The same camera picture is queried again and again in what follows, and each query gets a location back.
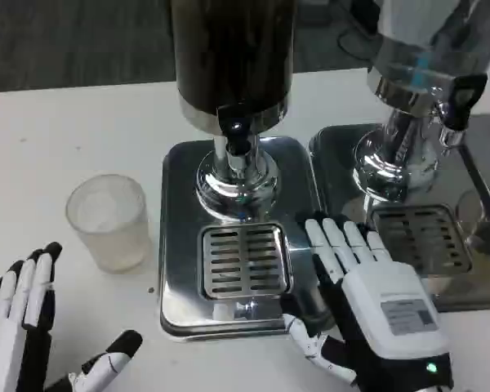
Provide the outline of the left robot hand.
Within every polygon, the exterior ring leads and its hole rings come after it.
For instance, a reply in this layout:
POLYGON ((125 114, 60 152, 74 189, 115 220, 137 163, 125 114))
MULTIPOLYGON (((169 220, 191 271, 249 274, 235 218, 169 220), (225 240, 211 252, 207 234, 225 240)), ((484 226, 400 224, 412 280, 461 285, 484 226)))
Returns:
POLYGON ((126 330, 107 349, 47 385, 56 315, 58 242, 34 250, 0 276, 0 391, 103 391, 141 347, 139 332, 126 330))

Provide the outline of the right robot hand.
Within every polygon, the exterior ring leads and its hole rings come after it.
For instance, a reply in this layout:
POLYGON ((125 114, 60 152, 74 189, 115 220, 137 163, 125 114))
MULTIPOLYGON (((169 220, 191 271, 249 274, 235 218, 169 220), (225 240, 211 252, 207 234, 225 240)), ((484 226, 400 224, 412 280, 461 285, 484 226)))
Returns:
POLYGON ((417 272, 346 216, 302 213, 296 222, 339 333, 311 325, 298 300, 282 295, 285 330, 305 358, 361 391, 453 390, 448 340, 417 272))

